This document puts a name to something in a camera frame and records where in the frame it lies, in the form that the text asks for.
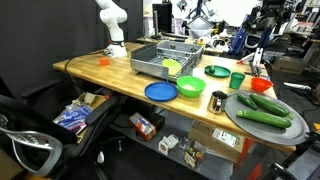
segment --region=wooden table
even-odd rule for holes
[[[226,131],[234,132],[238,135],[248,137],[268,146],[287,152],[295,150],[295,146],[282,146],[269,143],[247,133],[233,123],[225,113],[222,115],[215,115],[207,111],[207,104],[213,91],[221,90],[225,93],[234,91],[228,87],[230,78],[214,78],[206,76],[205,81],[207,86],[197,98],[186,98],[179,93],[177,98],[164,103],[148,99],[144,94],[145,87],[150,83],[163,80],[141,73],[135,75],[134,71],[131,69],[130,51],[142,46],[142,44],[126,43],[128,51],[127,57],[109,57],[110,64],[108,66],[99,65],[99,58],[103,57],[102,54],[77,57],[69,63],[68,72],[75,77],[110,88],[114,91],[154,104],[158,107],[162,107],[186,117],[216,125]],[[65,64],[66,61],[55,63],[53,67],[56,70],[64,71]],[[202,60],[198,67],[204,68],[211,64],[222,65],[229,68],[232,72],[250,72],[250,67],[248,65],[239,65],[236,64],[235,60],[207,55],[202,56]],[[262,74],[266,75],[265,69],[262,69]],[[241,90],[251,89],[251,78],[251,76],[246,76],[243,84],[241,85]],[[271,97],[276,97],[273,88],[265,91],[265,94]]]
[[[152,38],[148,38],[148,37],[141,37],[141,38],[138,38],[137,39],[137,42],[139,43],[159,43],[159,42],[162,42],[162,41],[165,41],[165,40],[174,40],[175,38],[174,37],[168,37],[168,36],[165,36],[165,39],[163,40],[157,40],[157,39],[152,39]],[[193,44],[193,40],[191,39],[186,39],[185,40],[185,43],[188,43],[188,44]],[[223,50],[221,49],[214,49],[214,48],[211,48],[211,47],[206,47],[204,49],[204,52],[207,53],[207,54],[214,54],[214,55],[220,55],[223,53]]]

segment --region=wall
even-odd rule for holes
[[[123,30],[125,41],[135,42],[143,36],[143,0],[113,0],[127,12],[127,21],[119,24]],[[105,28],[105,41],[110,40],[108,28]]]
[[[104,47],[93,0],[0,4],[0,77],[17,99],[26,88],[56,76],[53,63]]]
[[[181,11],[177,6],[180,0],[172,0],[172,14],[175,18],[185,19],[197,6],[197,0],[186,0],[187,10]],[[162,0],[144,0],[144,15],[152,16],[152,3],[161,3]],[[208,15],[208,10],[213,10],[231,26],[240,26],[246,14],[250,14],[252,8],[261,2],[260,0],[212,0],[207,1],[202,10]]]

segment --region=lower shelf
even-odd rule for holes
[[[114,124],[111,124],[110,127],[128,138],[162,154],[158,150],[158,143],[162,140],[163,136],[168,137],[171,134],[175,134],[179,138],[187,137],[194,121],[169,111],[164,111],[161,115],[166,118],[165,125],[157,132],[156,136],[148,142],[140,140],[136,136],[133,128],[121,128]],[[126,127],[129,125],[129,117],[127,115],[120,115],[114,123]],[[233,163],[231,161],[211,154],[206,154],[197,168],[191,169],[184,162],[183,151],[180,150],[179,144],[171,149],[166,157],[208,179],[229,179],[232,174]]]

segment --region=bottle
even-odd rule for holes
[[[199,41],[198,41],[198,45],[200,46],[204,46],[204,42],[203,42],[203,38],[200,38]]]

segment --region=small bowl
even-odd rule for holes
[[[194,98],[201,94],[206,87],[206,83],[194,76],[183,76],[177,79],[178,89],[182,95]]]
[[[254,77],[251,79],[251,87],[255,91],[263,92],[272,86],[273,86],[273,83],[269,80],[258,78],[258,77]]]
[[[174,59],[164,59],[162,66],[169,68],[169,75],[174,76],[181,70],[181,64]]]

